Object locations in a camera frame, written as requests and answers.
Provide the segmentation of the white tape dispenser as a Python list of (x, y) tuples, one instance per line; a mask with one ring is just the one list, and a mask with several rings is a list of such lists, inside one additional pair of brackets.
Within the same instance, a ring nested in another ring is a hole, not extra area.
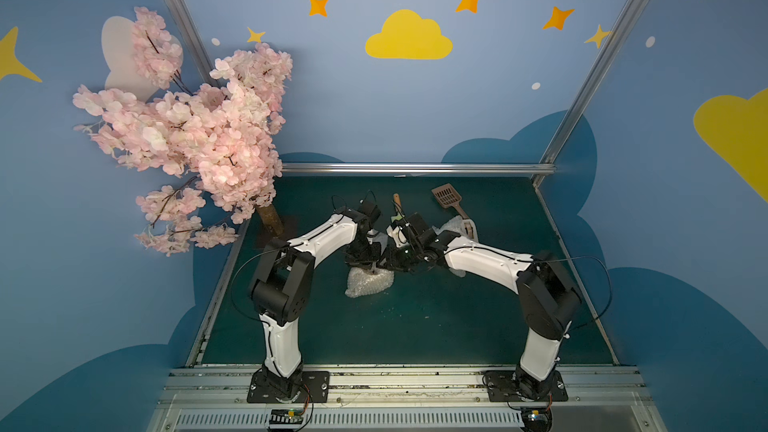
[(462, 233), (470, 240), (477, 242), (478, 241), (478, 231), (475, 222), (472, 219), (465, 219), (463, 218), (461, 220), (461, 230)]

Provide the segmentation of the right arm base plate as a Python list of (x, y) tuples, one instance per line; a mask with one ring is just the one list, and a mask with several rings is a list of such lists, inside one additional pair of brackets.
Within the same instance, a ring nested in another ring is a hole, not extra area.
[(553, 370), (543, 381), (520, 370), (487, 370), (482, 384), (490, 402), (567, 402), (568, 393), (561, 374)]

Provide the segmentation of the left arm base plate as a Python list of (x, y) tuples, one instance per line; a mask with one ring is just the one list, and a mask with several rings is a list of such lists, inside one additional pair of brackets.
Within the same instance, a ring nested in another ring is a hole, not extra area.
[(326, 403), (330, 386), (328, 371), (297, 370), (285, 378), (260, 368), (251, 377), (248, 403)]

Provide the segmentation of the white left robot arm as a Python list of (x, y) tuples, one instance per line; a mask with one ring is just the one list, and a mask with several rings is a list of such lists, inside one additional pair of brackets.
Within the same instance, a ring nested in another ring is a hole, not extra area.
[(273, 239), (265, 247), (248, 287), (248, 296), (264, 330), (269, 379), (287, 385), (301, 378), (298, 321), (305, 311), (315, 267), (344, 249), (350, 266), (373, 270), (386, 248), (376, 240), (375, 222), (381, 212), (337, 209), (310, 232), (289, 240)]

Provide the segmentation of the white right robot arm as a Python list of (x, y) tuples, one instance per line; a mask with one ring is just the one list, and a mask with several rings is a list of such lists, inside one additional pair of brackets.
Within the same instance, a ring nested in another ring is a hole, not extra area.
[(504, 251), (445, 231), (422, 243), (391, 239), (377, 265), (409, 271), (419, 263), (471, 273), (517, 294), (528, 327), (516, 367), (518, 388), (540, 397), (555, 386), (560, 346), (582, 304), (578, 287), (560, 262), (552, 255)]

